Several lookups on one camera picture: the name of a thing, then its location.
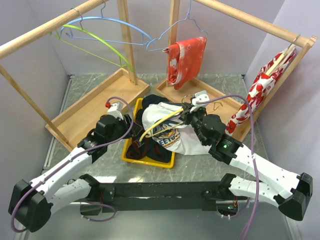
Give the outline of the yellow hanger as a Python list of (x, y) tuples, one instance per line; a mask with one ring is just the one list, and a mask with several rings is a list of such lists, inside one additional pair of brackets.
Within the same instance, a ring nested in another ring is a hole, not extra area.
[[(207, 101), (206, 104), (216, 102), (218, 100), (223, 99), (224, 97), (225, 96), (220, 96), (220, 97), (211, 99), (211, 100)], [(188, 103), (188, 102), (183, 102), (182, 101), (181, 104), (182, 104), (182, 106), (181, 106), (180, 109), (178, 109), (178, 110), (172, 112), (171, 114), (163, 117), (162, 119), (156, 121), (153, 125), (151, 125), (148, 129), (146, 129), (145, 132), (139, 138), (139, 141), (141, 142), (143, 140), (143, 138), (145, 138), (146, 136), (148, 136), (148, 138), (151, 138), (152, 135), (150, 135), (149, 132), (151, 132), (154, 128), (156, 128), (158, 125), (162, 124), (163, 122), (165, 122), (168, 119), (178, 117), (179, 114), (180, 114), (180, 116), (182, 116), (184, 114), (185, 110), (189, 110), (192, 107), (191, 102)]]

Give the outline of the white graphic tank top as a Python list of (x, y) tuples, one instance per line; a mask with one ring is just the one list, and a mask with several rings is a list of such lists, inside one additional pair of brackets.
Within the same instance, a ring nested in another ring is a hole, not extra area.
[[(142, 125), (145, 130), (152, 126), (158, 120), (180, 109), (180, 103), (160, 102), (158, 104), (150, 104), (142, 114)], [(155, 127), (149, 135), (152, 137), (144, 137), (142, 140), (151, 138), (166, 150), (187, 155), (207, 155), (209, 146), (202, 145), (191, 125), (183, 124), (178, 117), (172, 117), (157, 127)]]

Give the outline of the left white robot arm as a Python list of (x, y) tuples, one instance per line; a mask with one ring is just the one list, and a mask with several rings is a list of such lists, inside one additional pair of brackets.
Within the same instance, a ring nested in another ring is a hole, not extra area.
[(77, 200), (99, 204), (101, 184), (89, 174), (80, 176), (70, 185), (64, 184), (104, 155), (108, 145), (135, 137), (142, 129), (128, 114), (101, 116), (96, 127), (57, 165), (29, 182), (22, 179), (14, 185), (8, 207), (11, 229), (19, 232), (15, 227), (18, 221), (24, 226), (23, 231), (36, 232), (51, 215)]

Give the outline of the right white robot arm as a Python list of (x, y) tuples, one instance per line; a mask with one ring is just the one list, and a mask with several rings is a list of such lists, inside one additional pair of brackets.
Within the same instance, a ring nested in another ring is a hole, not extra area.
[(304, 219), (313, 195), (313, 178), (309, 174), (288, 171), (252, 153), (242, 142), (225, 134), (226, 125), (221, 118), (207, 114), (204, 107), (185, 103), (182, 119), (193, 128), (200, 143), (209, 147), (208, 153), (214, 159), (258, 177), (258, 181), (251, 181), (227, 173), (219, 183), (222, 198), (258, 198), (290, 219)]

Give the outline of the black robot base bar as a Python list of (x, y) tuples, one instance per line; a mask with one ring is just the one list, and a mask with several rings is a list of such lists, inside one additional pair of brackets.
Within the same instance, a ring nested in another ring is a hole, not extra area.
[(218, 181), (101, 183), (77, 202), (103, 203), (117, 211), (193, 210), (215, 211), (218, 201), (236, 197)]

